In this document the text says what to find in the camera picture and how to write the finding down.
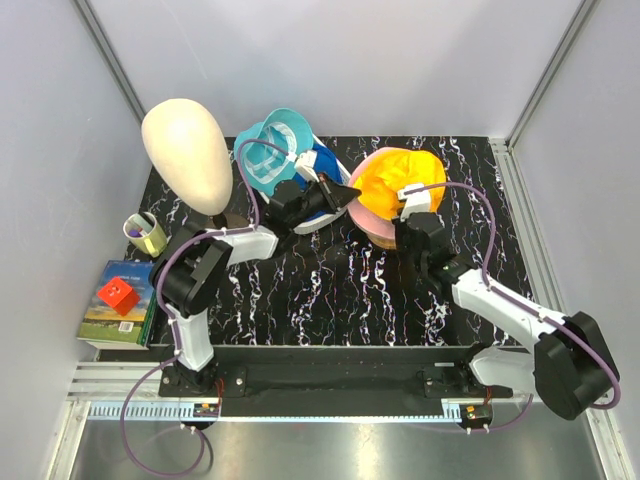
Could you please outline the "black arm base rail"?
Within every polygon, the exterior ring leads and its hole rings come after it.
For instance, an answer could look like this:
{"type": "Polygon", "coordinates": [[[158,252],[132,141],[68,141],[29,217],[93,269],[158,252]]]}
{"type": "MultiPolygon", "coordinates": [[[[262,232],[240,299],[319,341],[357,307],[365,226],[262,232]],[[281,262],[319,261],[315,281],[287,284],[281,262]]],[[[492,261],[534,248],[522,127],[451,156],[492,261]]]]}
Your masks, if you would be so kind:
{"type": "Polygon", "coordinates": [[[485,387],[469,347],[217,346],[198,374],[162,372],[163,397],[222,396],[225,420],[453,420],[457,402],[509,399],[485,387]]]}

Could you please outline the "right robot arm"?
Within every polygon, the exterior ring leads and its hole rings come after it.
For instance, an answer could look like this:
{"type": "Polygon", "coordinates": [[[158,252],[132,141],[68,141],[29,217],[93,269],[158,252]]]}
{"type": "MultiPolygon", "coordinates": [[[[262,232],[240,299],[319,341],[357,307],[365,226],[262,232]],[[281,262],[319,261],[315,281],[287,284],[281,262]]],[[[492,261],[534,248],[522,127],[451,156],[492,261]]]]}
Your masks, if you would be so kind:
{"type": "Polygon", "coordinates": [[[620,374],[593,317],[543,307],[490,278],[453,251],[433,213],[396,217],[393,225],[398,252],[419,285],[479,315],[521,346],[475,348],[454,371],[460,393],[472,397],[487,387],[506,387],[538,397],[566,420],[620,402],[620,374]]]}

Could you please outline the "orange bucket hat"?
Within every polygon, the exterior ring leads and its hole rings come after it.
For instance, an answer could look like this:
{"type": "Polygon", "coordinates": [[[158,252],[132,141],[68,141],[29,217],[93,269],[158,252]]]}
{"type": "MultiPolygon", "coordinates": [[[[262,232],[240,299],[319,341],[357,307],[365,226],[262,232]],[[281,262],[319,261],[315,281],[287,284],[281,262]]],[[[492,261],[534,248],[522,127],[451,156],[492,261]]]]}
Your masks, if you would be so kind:
{"type": "Polygon", "coordinates": [[[361,191],[358,202],[372,214],[390,221],[400,208],[401,189],[445,183],[447,177],[442,161],[431,152],[385,147],[369,155],[351,180],[352,187],[361,191]]]}

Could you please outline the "pink bucket hat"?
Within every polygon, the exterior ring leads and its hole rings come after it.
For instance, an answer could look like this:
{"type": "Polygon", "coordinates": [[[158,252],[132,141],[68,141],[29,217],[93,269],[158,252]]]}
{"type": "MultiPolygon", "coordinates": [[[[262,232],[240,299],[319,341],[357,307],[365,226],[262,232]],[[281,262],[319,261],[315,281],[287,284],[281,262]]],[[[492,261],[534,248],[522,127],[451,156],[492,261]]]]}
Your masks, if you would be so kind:
{"type": "MultiPolygon", "coordinates": [[[[368,167],[368,165],[377,157],[381,156],[383,153],[388,151],[393,151],[394,147],[383,147],[374,151],[373,153],[366,156],[354,169],[351,174],[351,179],[348,184],[349,187],[354,187],[356,180],[360,177],[360,175],[364,172],[364,170],[368,167]]],[[[378,233],[383,234],[386,232],[390,232],[394,230],[394,225],[391,221],[384,220],[367,208],[365,208],[358,200],[353,200],[347,207],[348,213],[353,221],[353,223],[363,231],[367,236],[369,233],[378,233]]]]}

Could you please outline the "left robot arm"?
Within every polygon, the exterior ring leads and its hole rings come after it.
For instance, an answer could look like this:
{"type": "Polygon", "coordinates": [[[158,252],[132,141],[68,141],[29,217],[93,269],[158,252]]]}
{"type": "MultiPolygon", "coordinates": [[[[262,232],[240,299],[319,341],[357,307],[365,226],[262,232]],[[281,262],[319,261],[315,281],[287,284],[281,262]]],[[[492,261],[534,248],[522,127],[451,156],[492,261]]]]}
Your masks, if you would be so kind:
{"type": "Polygon", "coordinates": [[[181,384],[196,396],[215,386],[216,372],[207,311],[229,266],[267,260],[295,242],[295,228],[317,213],[343,211],[361,191],[338,184],[324,174],[301,188],[294,180],[278,183],[259,212],[259,226],[206,229],[189,221],[178,230],[157,259],[149,277],[158,306],[168,316],[174,355],[185,368],[181,384]]]}

